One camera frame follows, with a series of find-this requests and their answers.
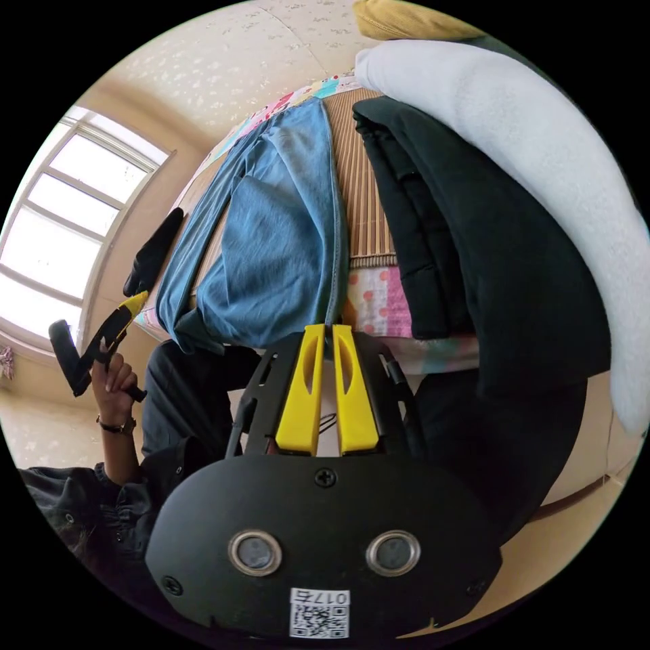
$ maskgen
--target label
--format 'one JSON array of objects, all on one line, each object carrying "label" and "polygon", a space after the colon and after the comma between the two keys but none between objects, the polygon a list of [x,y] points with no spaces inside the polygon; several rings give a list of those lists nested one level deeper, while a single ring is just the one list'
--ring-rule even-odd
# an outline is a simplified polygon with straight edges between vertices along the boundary
[{"label": "label", "polygon": [[314,639],[349,637],[349,591],[293,588],[290,602],[289,636]]}]

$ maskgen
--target bed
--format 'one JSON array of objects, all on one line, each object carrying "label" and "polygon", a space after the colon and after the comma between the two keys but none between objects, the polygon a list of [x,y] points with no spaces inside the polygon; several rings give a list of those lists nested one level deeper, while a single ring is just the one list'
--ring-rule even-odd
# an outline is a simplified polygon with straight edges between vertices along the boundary
[{"label": "bed", "polygon": [[[361,88],[353,74],[334,75],[316,84],[281,97],[236,125],[206,156],[173,207],[188,214],[196,206],[239,138],[260,122],[310,97],[323,100],[328,113],[339,187],[345,203],[350,242],[350,275],[343,322],[354,330],[381,337],[409,375],[451,372],[478,367],[478,342],[475,337],[436,341],[417,341],[411,335],[411,319],[399,279],[395,250],[386,217],[379,201],[376,180],[355,131],[352,105],[378,93]],[[228,220],[228,208],[221,216],[200,269],[192,285],[190,300],[206,273],[219,257],[221,237]],[[169,335],[156,317],[154,287],[136,322],[159,341]]]},{"label": "bed", "polygon": [[[409,376],[411,386],[416,388],[426,374],[477,368],[479,346],[477,339],[471,336],[436,341],[412,338],[410,313],[399,278],[391,235],[379,201],[374,172],[362,139],[355,131],[351,111],[354,103],[377,95],[361,88],[354,75],[348,73],[335,75],[281,97],[236,125],[210,151],[173,207],[181,207],[186,214],[191,213],[230,148],[261,121],[312,96],[322,99],[332,129],[337,176],[349,228],[350,273],[343,322],[354,330],[382,338]],[[220,255],[221,237],[227,220],[226,207],[194,279],[189,307],[194,306],[192,302],[198,285]],[[170,336],[156,317],[157,292],[156,285],[135,322],[158,341],[166,341]],[[329,408],[333,407],[333,395],[324,394],[325,403]],[[334,439],[336,429],[331,429],[328,434]],[[544,503],[567,498],[604,475],[619,471],[636,456],[638,445],[639,441],[630,440],[624,435],[613,417],[607,374],[593,378],[589,384],[578,441],[565,470]]]}]

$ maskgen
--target hand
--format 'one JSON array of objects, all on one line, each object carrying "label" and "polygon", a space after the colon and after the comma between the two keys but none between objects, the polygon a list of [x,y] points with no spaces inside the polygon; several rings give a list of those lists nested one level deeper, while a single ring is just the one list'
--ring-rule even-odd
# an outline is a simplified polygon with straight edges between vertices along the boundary
[{"label": "hand", "polygon": [[[106,352],[103,343],[100,345],[100,351]],[[107,372],[104,364],[95,361],[91,376],[102,424],[121,427],[131,417],[133,409],[133,398],[124,392],[130,386],[137,386],[133,369],[124,363],[121,354],[115,353],[111,357]]]}]

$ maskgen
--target person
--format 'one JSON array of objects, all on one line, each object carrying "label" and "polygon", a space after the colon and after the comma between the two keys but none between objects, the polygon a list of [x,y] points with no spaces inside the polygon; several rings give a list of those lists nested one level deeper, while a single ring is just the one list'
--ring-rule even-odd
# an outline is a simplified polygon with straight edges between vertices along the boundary
[{"label": "person", "polygon": [[188,355],[173,341],[159,345],[146,368],[141,463],[133,400],[125,393],[137,377],[116,353],[108,369],[95,363],[91,372],[104,461],[93,468],[18,470],[68,549],[142,611],[173,617],[144,561],[156,516],[186,477],[224,457],[232,428],[228,391],[245,388],[259,360],[246,347],[227,347],[221,356]]},{"label": "person", "polygon": [[[133,400],[125,393],[137,377],[115,354],[108,371],[95,364],[92,372],[104,461],[93,469],[19,470],[46,519],[97,578],[149,618],[211,647],[216,636],[176,614],[144,557],[169,494],[225,456],[228,391],[245,388],[259,361],[246,347],[188,355],[173,341],[158,346],[146,369],[140,463]],[[415,393],[423,455],[475,493],[502,545],[536,512],[565,466],[582,422],[586,381],[502,402],[483,399],[477,382],[478,370],[424,377]]]}]

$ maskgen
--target qr code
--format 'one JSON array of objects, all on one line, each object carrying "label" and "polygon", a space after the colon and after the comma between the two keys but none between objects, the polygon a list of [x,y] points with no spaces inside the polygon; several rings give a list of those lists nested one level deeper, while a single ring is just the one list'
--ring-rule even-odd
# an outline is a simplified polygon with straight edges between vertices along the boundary
[{"label": "qr code", "polygon": [[332,605],[291,604],[291,636],[347,638],[349,608]]}]

